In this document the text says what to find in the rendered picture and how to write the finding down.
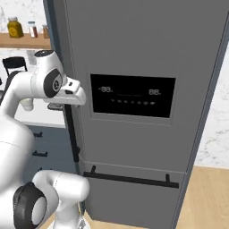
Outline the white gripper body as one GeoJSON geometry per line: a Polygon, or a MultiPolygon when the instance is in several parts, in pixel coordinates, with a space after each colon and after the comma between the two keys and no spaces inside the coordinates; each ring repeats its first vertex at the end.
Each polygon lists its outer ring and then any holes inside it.
{"type": "Polygon", "coordinates": [[[66,104],[74,106],[83,106],[86,103],[86,94],[82,87],[75,93],[68,92],[61,89],[53,98],[45,98],[44,101],[47,103],[66,104]]]}

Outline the grey fridge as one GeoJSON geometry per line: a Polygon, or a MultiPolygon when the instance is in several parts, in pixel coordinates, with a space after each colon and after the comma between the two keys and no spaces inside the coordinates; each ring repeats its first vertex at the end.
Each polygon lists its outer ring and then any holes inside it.
{"type": "Polygon", "coordinates": [[[44,0],[87,101],[72,112],[98,221],[175,229],[229,42],[229,0],[44,0]]]}

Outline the grey fridge door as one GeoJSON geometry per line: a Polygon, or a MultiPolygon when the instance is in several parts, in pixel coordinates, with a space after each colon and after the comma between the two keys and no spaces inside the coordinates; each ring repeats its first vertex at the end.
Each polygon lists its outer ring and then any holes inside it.
{"type": "Polygon", "coordinates": [[[66,0],[87,163],[184,172],[225,54],[229,0],[66,0]]]}

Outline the grey fridge drawer front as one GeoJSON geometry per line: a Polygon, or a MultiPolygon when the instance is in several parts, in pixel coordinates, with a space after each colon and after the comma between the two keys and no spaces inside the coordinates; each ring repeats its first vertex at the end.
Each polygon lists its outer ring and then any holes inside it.
{"type": "Polygon", "coordinates": [[[174,189],[86,177],[90,191],[85,208],[92,219],[148,229],[175,229],[187,187],[186,173],[82,162],[82,175],[92,166],[99,174],[159,181],[169,174],[172,182],[179,183],[179,188],[174,189]]]}

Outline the white cup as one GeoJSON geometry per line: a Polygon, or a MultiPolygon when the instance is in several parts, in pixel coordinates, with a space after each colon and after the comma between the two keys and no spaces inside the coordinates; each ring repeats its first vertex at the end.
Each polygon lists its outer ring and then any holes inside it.
{"type": "Polygon", "coordinates": [[[33,99],[32,98],[24,98],[21,101],[21,105],[25,111],[32,111],[34,108],[33,99]]]}

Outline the blue cupboard run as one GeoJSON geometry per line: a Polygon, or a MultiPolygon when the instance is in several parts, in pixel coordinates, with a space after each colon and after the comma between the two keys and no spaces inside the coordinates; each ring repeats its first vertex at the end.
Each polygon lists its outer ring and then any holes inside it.
{"type": "Polygon", "coordinates": [[[33,133],[43,133],[42,138],[35,138],[34,151],[36,150],[38,153],[48,152],[48,155],[47,157],[31,156],[23,174],[25,182],[31,181],[35,173],[40,170],[76,174],[72,146],[68,131],[65,128],[32,125],[29,125],[29,128],[33,133]]]}

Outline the red spice jar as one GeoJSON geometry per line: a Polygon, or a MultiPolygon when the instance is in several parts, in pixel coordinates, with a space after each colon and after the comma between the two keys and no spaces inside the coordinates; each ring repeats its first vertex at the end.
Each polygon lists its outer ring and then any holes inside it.
{"type": "Polygon", "coordinates": [[[29,21],[28,26],[29,26],[30,36],[32,38],[36,38],[38,36],[38,31],[37,31],[37,27],[36,27],[35,22],[29,21]]]}

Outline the yellow jar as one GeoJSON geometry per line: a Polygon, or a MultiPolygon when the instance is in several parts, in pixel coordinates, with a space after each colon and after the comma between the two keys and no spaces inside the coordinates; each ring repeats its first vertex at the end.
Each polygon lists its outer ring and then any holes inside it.
{"type": "Polygon", "coordinates": [[[17,17],[9,17],[7,29],[11,38],[22,38],[24,36],[22,26],[17,17]]]}

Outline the wooden wall shelf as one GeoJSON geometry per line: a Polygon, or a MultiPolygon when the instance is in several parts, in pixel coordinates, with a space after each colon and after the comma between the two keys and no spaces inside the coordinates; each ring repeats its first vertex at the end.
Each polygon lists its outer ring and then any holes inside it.
{"type": "Polygon", "coordinates": [[[8,33],[0,33],[0,47],[6,48],[36,48],[50,49],[50,39],[39,34],[37,38],[32,38],[26,33],[22,38],[11,38],[8,33]]]}

